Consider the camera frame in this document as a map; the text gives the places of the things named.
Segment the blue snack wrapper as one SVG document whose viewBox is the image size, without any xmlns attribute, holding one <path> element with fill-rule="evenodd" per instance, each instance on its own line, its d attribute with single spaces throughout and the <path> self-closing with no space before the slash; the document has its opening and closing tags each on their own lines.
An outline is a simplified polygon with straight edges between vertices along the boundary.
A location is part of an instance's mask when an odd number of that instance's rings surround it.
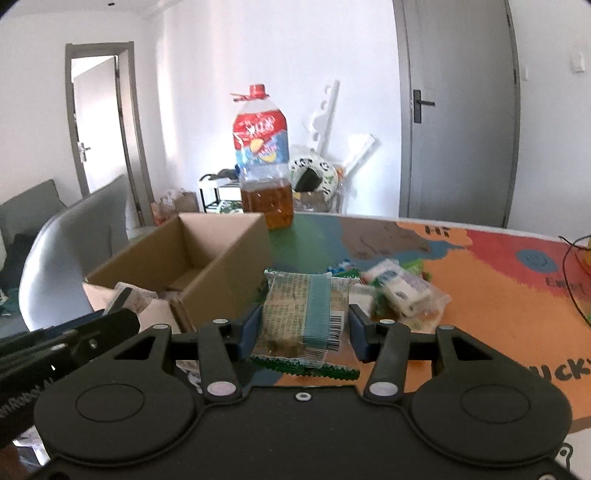
<svg viewBox="0 0 591 480">
<path fill-rule="evenodd" d="M 344 274 L 353 270 L 356 270 L 356 263 L 348 259 L 342 260 L 338 264 L 331 265 L 327 269 L 332 275 Z"/>
</svg>

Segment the open cardboard box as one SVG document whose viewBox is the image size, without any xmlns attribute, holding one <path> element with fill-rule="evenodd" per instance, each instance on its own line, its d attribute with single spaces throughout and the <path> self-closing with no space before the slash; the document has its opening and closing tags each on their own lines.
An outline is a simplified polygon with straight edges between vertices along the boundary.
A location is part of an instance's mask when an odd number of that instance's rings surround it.
<svg viewBox="0 0 591 480">
<path fill-rule="evenodd" d="M 119 283 L 154 292 L 180 330 L 191 332 L 242 316 L 259 299 L 270 266 L 263 214 L 182 213 L 88 274 L 83 289 L 96 310 Z"/>
</svg>

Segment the grey chair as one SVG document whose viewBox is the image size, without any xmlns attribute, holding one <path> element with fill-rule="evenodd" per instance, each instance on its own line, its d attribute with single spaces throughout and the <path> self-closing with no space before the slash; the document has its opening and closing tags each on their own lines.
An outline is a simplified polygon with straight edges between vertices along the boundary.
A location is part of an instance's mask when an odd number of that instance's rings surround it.
<svg viewBox="0 0 591 480">
<path fill-rule="evenodd" d="M 53 216 L 25 261 L 19 308 L 28 330 L 60 325 L 92 312 L 86 276 L 129 244 L 127 178 L 120 175 Z"/>
</svg>

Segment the black shoe rack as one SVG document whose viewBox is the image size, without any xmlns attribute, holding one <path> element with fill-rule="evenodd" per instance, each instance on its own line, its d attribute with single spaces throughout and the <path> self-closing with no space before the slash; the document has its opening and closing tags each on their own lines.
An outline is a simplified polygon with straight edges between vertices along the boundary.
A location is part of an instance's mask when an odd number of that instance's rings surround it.
<svg viewBox="0 0 591 480">
<path fill-rule="evenodd" d="M 242 213 L 242 199 L 235 169 L 205 174 L 198 181 L 198 199 L 204 213 Z"/>
</svg>

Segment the grey sofa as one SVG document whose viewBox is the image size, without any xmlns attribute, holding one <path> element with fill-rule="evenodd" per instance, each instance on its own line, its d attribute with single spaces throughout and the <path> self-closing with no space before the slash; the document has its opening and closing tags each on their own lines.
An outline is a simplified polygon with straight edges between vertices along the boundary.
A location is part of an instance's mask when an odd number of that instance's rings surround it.
<svg viewBox="0 0 591 480">
<path fill-rule="evenodd" d="M 65 208 L 53 179 L 46 180 L 1 205 L 1 238 L 6 259 L 1 290 L 19 287 L 26 258 L 45 223 Z"/>
</svg>

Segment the colourful cartoon table mat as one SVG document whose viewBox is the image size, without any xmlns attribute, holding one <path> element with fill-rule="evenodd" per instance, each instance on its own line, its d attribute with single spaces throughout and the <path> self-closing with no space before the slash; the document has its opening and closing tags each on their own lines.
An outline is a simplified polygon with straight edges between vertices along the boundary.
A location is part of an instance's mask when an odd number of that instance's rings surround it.
<svg viewBox="0 0 591 480">
<path fill-rule="evenodd" d="M 413 325 L 460 327 L 559 387 L 572 431 L 590 426 L 590 254 L 492 227 L 298 214 L 270 232 L 280 271 L 361 273 L 386 260 L 428 282 Z"/>
</svg>

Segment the brown box on floor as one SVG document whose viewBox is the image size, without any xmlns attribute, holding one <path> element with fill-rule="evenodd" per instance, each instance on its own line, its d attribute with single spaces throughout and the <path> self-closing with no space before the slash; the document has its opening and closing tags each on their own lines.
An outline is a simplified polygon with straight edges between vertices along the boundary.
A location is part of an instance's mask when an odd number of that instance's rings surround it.
<svg viewBox="0 0 591 480">
<path fill-rule="evenodd" d="M 168 190 L 150 204 L 154 224 L 159 226 L 179 213 L 198 213 L 197 194 L 187 190 Z"/>
</svg>

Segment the panda pattern cushion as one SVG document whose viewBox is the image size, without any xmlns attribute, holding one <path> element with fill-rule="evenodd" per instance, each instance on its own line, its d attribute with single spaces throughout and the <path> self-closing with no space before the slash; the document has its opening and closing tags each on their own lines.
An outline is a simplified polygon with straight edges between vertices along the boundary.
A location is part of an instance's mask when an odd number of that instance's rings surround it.
<svg viewBox="0 0 591 480">
<path fill-rule="evenodd" d="M 329 202 L 339 187 L 339 173 L 332 163 L 313 153 L 290 160 L 290 185 L 295 193 L 321 193 Z"/>
</svg>

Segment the large iced tea bottle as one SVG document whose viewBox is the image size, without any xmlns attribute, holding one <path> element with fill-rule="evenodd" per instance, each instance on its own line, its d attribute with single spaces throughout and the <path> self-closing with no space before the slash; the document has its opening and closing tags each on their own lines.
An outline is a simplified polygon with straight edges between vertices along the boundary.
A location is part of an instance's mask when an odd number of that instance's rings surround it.
<svg viewBox="0 0 591 480">
<path fill-rule="evenodd" d="M 263 84 L 235 95 L 240 105 L 232 125 L 242 209 L 261 213 L 266 227 L 290 227 L 294 220 L 287 120 Z"/>
</svg>

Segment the white foam board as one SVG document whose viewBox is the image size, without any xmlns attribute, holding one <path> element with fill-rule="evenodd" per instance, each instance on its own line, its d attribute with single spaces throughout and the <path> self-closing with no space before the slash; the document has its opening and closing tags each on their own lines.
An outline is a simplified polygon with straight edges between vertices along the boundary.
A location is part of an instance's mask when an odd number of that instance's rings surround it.
<svg viewBox="0 0 591 480">
<path fill-rule="evenodd" d="M 304 129 L 307 132 L 304 152 L 314 152 L 321 157 L 327 154 L 335 117 L 335 105 L 339 98 L 339 86 L 341 82 L 334 79 L 322 88 L 322 99 L 318 107 L 304 122 Z"/>
</svg>

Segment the grey door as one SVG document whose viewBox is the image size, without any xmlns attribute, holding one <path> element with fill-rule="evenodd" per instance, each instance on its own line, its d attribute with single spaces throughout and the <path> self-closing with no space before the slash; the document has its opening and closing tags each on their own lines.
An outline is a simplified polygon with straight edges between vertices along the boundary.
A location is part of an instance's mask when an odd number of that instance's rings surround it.
<svg viewBox="0 0 591 480">
<path fill-rule="evenodd" d="M 396 1 L 400 215 L 504 228 L 520 135 L 519 58 L 506 1 Z"/>
<path fill-rule="evenodd" d="M 133 42 L 65 46 L 66 114 L 81 195 L 124 179 L 129 229 L 154 224 Z"/>
</svg>

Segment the white light switch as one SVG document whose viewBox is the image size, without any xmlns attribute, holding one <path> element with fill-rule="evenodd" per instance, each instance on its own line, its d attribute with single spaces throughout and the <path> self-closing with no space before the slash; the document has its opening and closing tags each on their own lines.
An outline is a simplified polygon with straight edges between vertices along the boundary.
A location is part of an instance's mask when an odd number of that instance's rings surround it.
<svg viewBox="0 0 591 480">
<path fill-rule="evenodd" d="M 586 61 L 581 51 L 570 55 L 570 67 L 574 74 L 583 74 L 586 72 Z"/>
</svg>

